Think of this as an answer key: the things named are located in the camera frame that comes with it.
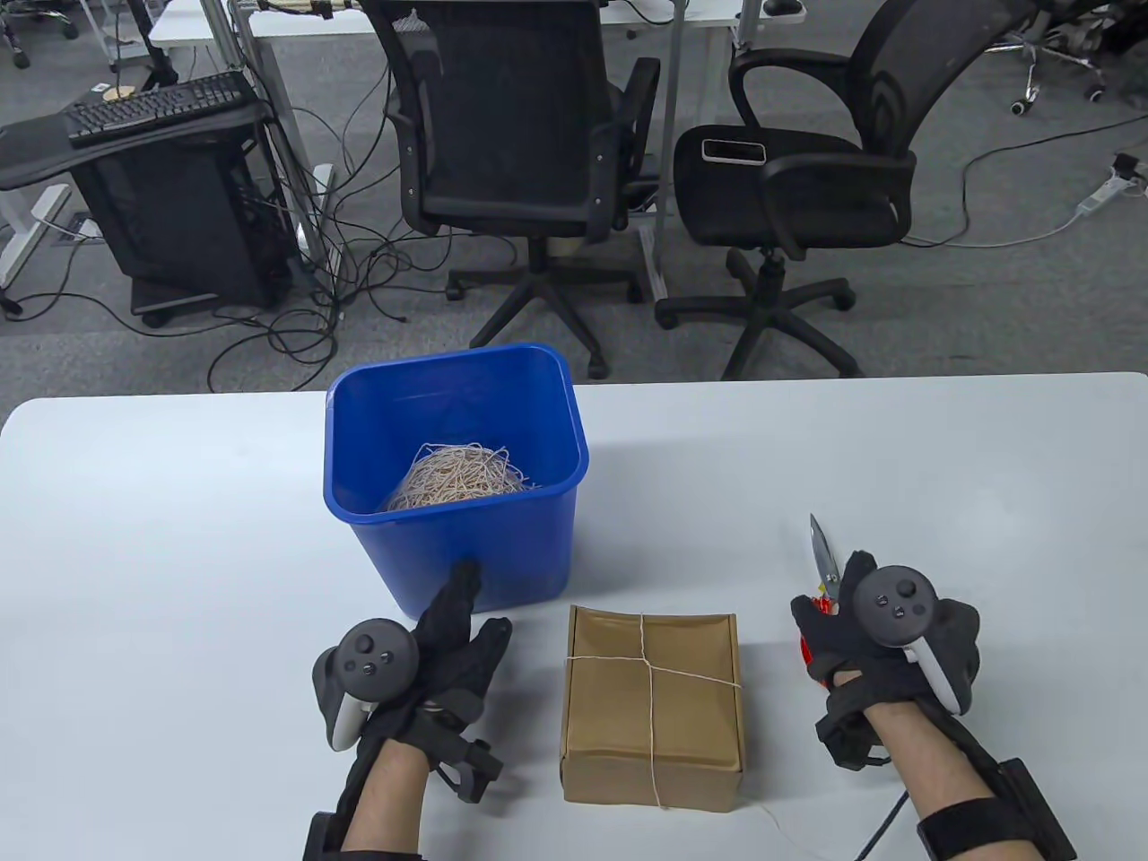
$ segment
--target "gray carpet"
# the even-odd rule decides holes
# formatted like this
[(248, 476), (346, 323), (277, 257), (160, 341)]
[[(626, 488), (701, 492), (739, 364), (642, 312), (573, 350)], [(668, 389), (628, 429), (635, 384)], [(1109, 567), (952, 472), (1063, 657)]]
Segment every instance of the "gray carpet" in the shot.
[[(776, 28), (766, 41), (847, 53), (876, 6), (875, 0), (812, 0), (806, 24)], [(0, 123), (54, 110), (92, 84), (109, 79), (92, 33), (78, 20), (83, 34), (71, 42), (51, 28), (22, 26), (33, 65), (21, 72), (0, 59)], [(612, 78), (625, 82), (636, 56), (665, 56), (665, 39), (666, 33), (657, 31), (642, 32), (634, 40), (610, 34)], [(369, 38), (286, 42), (279, 46), (279, 56), (295, 103), (319, 113), (335, 129), (382, 68), (381, 49)], [(180, 71), (187, 71), (192, 61), (189, 51), (177, 53)], [(196, 73), (210, 65), (200, 49)], [(700, 46), (688, 38), (680, 127), (692, 122), (700, 68)], [(1023, 119), (1008, 110), (1024, 76), (1021, 62), (1011, 55), (979, 60), (937, 104), (914, 145), (920, 160), (913, 200), (915, 234), (943, 236), (959, 225), (960, 168), (985, 149), (1137, 116), (1115, 98), (1099, 104), (1085, 102), (1081, 93), (1087, 79), (1078, 70), (1049, 71), (1038, 107)], [(139, 77), (125, 76), (130, 82)], [(771, 124), (850, 133), (844, 110), (808, 79), (785, 71), (759, 72), (750, 88), (759, 115)], [(380, 96), (377, 93), (367, 102), (351, 126), (348, 142), (355, 157), (366, 152), (374, 137)], [(721, 113), (731, 121), (735, 117), (728, 96)], [(338, 141), (319, 123), (301, 116), (300, 124), (312, 160), (340, 158)], [(1107, 177), (1115, 150), (1134, 147), (1135, 154), (1148, 158), (1146, 138), (1148, 122), (1006, 154), (978, 165), (969, 186), (974, 215), (969, 241), (1002, 241), (1063, 223)], [(651, 141), (660, 142), (657, 130)], [(360, 179), (380, 176), (394, 160), (388, 130)], [(61, 218), (80, 205), (73, 195)], [(349, 200), (342, 215), (377, 230), (390, 228), (398, 218), (395, 180)], [(1045, 242), (1002, 250), (812, 251), (805, 263), (790, 265), (790, 281), (851, 279), (859, 294), (852, 311), (838, 313), (827, 304), (805, 313), (853, 351), (870, 375), (1148, 371), (1146, 231), (1148, 201), (1117, 200)], [(356, 230), (347, 233), (362, 235)], [(726, 273), (722, 249), (695, 246), (680, 225), (672, 225), (667, 235), (672, 295), (737, 290)], [(442, 258), (445, 243), (445, 239), (427, 240), (410, 243), (410, 250), (417, 262), (430, 265)], [(594, 247), (585, 256), (641, 267), (633, 233)], [(11, 295), (18, 298), (57, 288), (67, 257), (68, 248), (54, 245), (52, 238), (45, 240)], [(451, 243), (452, 266), (494, 267), (509, 261), (510, 249), (494, 239), (457, 238)], [(443, 277), (441, 270), (411, 272), (395, 284), (433, 289), (442, 287)], [(101, 298), (127, 317), (127, 282), (104, 246), (77, 251), (69, 289)], [(357, 363), (461, 348), (504, 295), (503, 289), (481, 289), (463, 302), (447, 303), (441, 295), (378, 292), (379, 304), (406, 317), (405, 324), (387, 319), (362, 298), (347, 309), (338, 329), (338, 356), (310, 387), (328, 385)], [(301, 296), (290, 301), (305, 304)], [(604, 346), (612, 381), (716, 379), (738, 334), (735, 326), (720, 323), (683, 324), (662, 332), (650, 305), (628, 305), (620, 289), (587, 294), (577, 305)], [(36, 300), (28, 303), (30, 312), (40, 307)], [(154, 334), (176, 335), (208, 325), (211, 319), (205, 316), (181, 318)], [(0, 419), (32, 397), (203, 391), (211, 359), (245, 334), (223, 329), (142, 338), (98, 307), (64, 298), (34, 321), (0, 321), (0, 367), (5, 369)], [(542, 307), (529, 308), (501, 340), (553, 344), (571, 360), (575, 375), (584, 378), (584, 351)], [(807, 348), (773, 335), (759, 348), (750, 373), (771, 379), (825, 377), (831, 371)], [(255, 342), (230, 354), (215, 382), (223, 390), (286, 389), (308, 374), (265, 343)]]

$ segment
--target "chair base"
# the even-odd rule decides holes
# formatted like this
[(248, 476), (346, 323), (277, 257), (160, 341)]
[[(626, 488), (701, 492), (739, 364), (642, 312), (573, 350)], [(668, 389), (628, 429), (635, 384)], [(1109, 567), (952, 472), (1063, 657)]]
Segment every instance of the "chair base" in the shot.
[[(1018, 53), (1029, 63), (1024, 95), (1013, 102), (1010, 108), (1014, 116), (1024, 116), (1037, 103), (1041, 87), (1039, 60), (1042, 55), (1088, 70), (1092, 73), (1093, 83), (1085, 88), (1084, 98), (1089, 102), (1097, 102), (1103, 98), (1108, 90), (1108, 80), (1104, 77), (1104, 71), (1100, 68), (1097, 54), (1100, 34), (1103, 32), (1106, 20), (1107, 14), (1096, 15), (1091, 23), (1076, 25), (1085, 28), (1087, 34), (1069, 39), (1053, 25), (1050, 13), (1040, 11), (1027, 30), (1009, 33), (1000, 42), (985, 51), (986, 54)], [(1070, 47), (1070, 42), (1075, 41), (1078, 41), (1079, 45)]]
[(745, 296), (664, 298), (653, 310), (658, 325), (666, 329), (676, 327), (678, 317), (683, 315), (715, 315), (745, 320), (745, 331), (722, 372), (723, 380), (740, 379), (753, 348), (767, 328), (776, 328), (812, 347), (841, 377), (864, 377), (853, 356), (793, 313), (794, 308), (819, 298), (831, 298), (838, 310), (848, 311), (856, 303), (856, 294), (847, 280), (835, 278), (784, 290), (785, 262), (771, 251), (766, 253), (761, 270), (754, 272), (745, 255), (731, 248), (726, 255), (726, 269), (742, 282)]
[(591, 380), (604, 380), (610, 375), (610, 366), (602, 354), (602, 346), (594, 333), (579, 317), (574, 307), (567, 301), (563, 290), (597, 284), (625, 284), (626, 298), (631, 303), (644, 300), (637, 274), (625, 269), (600, 269), (598, 266), (581, 266), (566, 261), (552, 258), (546, 254), (546, 240), (532, 238), (528, 240), (528, 263), (504, 270), (451, 270), (447, 276), (447, 298), (459, 300), (470, 287), (480, 285), (512, 285), (506, 298), (487, 324), (471, 339), (471, 347), (486, 347), (518, 313), (529, 304), (530, 300), (541, 298), (582, 346), (590, 352), (587, 375)]

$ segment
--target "chair seat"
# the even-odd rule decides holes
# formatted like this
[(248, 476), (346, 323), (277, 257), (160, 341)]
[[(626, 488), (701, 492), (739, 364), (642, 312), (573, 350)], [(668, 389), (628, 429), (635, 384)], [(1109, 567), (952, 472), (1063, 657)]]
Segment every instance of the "chair seat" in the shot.
[[(786, 129), (703, 125), (685, 132), (674, 150), (674, 191), (685, 228), (705, 246), (777, 245), (759, 197), (762, 168), (704, 161), (701, 141), (707, 138), (761, 144), (767, 160), (861, 152), (841, 138)], [(770, 194), (805, 248), (877, 248), (901, 238), (889, 197), (870, 189), (800, 171), (775, 180)]]

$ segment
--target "twine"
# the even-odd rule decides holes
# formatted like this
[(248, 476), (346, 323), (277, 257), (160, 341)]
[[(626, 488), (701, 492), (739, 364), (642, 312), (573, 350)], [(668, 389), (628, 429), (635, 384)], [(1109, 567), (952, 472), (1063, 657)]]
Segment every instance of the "twine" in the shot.
[(506, 449), (424, 443), (383, 511), (479, 499), (530, 490), (535, 486), (510, 463)]
[(641, 658), (621, 658), (616, 656), (605, 656), (605, 654), (572, 654), (566, 660), (579, 661), (579, 660), (596, 660), (596, 661), (642, 661), (646, 665), (646, 674), (650, 680), (650, 785), (653, 788), (653, 800), (661, 809), (668, 809), (666, 805), (661, 802), (661, 796), (658, 792), (658, 776), (653, 768), (653, 672), (657, 669), (659, 673), (672, 673), (675, 676), (687, 676), (689, 678), (700, 678), (705, 682), (718, 682), (719, 684), (726, 684), (730, 688), (740, 688), (742, 685), (737, 682), (727, 682), (724, 678), (714, 678), (713, 676), (703, 676), (697, 673), (687, 673), (682, 669), (670, 669), (669, 667), (659, 667), (651, 664), (645, 657), (645, 613), (638, 614), (638, 635), (642, 642), (642, 657)]

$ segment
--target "wrist strap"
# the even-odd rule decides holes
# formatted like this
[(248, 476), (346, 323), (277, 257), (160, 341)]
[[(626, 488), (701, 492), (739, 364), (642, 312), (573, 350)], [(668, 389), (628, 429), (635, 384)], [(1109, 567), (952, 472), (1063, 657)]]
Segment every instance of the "wrist strap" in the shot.
[(1035, 833), (1021, 813), (1000, 798), (975, 798), (945, 807), (917, 824), (929, 861), (948, 861), (963, 852), (1004, 840), (1032, 840)]

